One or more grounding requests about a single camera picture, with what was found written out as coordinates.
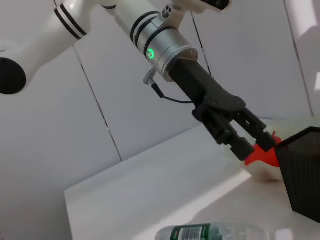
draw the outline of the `black circular base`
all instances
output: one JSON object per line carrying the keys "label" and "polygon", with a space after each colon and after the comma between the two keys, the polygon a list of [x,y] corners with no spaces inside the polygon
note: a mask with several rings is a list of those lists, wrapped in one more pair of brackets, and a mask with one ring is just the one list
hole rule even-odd
{"label": "black circular base", "polygon": [[11,59],[0,57],[0,94],[17,94],[26,84],[27,77],[22,67]]}

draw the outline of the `white table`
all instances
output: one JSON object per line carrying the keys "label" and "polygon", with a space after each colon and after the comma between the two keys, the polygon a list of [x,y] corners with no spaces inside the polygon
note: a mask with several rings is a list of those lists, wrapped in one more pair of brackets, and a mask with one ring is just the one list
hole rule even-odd
{"label": "white table", "polygon": [[170,225],[208,222],[320,239],[318,223],[291,210],[282,182],[253,181],[203,126],[68,189],[65,198],[74,240],[152,240]]}

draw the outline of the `green bottle label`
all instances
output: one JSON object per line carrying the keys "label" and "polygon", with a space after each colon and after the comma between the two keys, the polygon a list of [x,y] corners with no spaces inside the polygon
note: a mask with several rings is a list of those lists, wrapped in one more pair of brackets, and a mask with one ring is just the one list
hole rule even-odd
{"label": "green bottle label", "polygon": [[176,226],[170,240],[209,240],[210,226],[211,223]]}

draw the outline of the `black mesh container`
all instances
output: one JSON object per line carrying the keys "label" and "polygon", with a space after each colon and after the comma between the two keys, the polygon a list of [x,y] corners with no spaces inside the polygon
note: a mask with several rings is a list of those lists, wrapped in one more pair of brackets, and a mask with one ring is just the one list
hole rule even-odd
{"label": "black mesh container", "polygon": [[292,210],[320,223],[320,128],[303,130],[275,151]]}

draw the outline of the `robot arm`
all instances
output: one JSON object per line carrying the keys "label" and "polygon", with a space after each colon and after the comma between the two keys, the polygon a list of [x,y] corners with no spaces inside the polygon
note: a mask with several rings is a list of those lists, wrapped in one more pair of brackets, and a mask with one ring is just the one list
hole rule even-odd
{"label": "robot arm", "polygon": [[253,147],[230,125],[235,120],[265,151],[274,146],[264,125],[245,102],[226,92],[199,64],[198,52],[180,34],[187,11],[221,12],[229,0],[172,0],[159,12],[148,0],[67,0],[58,6],[42,31],[14,51],[0,53],[0,93],[20,92],[38,69],[66,51],[90,31],[90,13],[96,5],[114,15],[132,43],[168,82],[178,86],[194,102],[194,117],[202,122],[218,144],[244,161]]}

